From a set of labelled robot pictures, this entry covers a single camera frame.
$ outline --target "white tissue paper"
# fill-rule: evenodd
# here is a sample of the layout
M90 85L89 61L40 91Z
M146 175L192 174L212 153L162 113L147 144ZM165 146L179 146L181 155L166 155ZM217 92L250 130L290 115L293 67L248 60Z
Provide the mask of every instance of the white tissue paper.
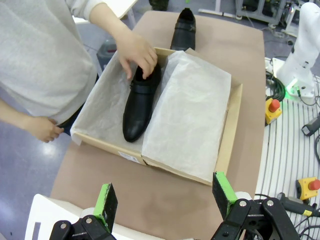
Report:
M177 51L142 144L142 156L212 182L231 89L231 75Z
M137 65L132 65L134 76ZM154 106L164 89L166 82L157 90ZM129 143L124 139L122 131L123 114L130 93L130 81L118 60L118 52L114 54L98 82L89 94L79 116L70 130L72 140L81 142L74 133L86 134L90 137L105 141L117 147L131 151L142 151L144 136Z

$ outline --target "screw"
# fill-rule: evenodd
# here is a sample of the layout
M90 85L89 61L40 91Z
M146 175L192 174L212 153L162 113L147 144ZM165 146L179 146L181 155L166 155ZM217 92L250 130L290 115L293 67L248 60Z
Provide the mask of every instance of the screw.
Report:
M245 207L247 206L247 203L245 201L239 202L240 207Z
M266 204L267 204L269 207L271 207L271 206L273 206L273 205L274 205L274 202L273 202L273 201L271 201L271 200L269 200L269 201L267 201L267 202L266 202Z

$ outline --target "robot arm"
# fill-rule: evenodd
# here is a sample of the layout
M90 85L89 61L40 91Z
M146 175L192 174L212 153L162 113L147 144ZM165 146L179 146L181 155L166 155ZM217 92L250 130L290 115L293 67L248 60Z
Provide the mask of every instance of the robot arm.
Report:
M287 87L290 95L313 98L311 68L320 51L320 7L306 2L300 10L298 37L283 66L274 75Z

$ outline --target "shoe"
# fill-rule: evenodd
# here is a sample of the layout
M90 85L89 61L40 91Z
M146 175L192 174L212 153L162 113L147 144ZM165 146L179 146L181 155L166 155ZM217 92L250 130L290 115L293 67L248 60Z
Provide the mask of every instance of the shoe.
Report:
M155 93L161 81L161 68L157 64L145 80L142 75L143 70L138 66L123 114L122 132L124 139L130 143L138 140L150 122Z
M185 51L196 49L196 19L190 8L185 8L179 15L170 49Z

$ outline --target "right hand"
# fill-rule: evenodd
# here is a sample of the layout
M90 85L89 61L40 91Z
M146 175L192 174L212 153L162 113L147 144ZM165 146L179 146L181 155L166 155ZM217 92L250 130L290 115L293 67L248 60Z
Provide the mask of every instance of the right hand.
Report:
M45 116L32 116L25 124L25 130L37 139L49 143L57 139L63 128L56 126L57 122Z

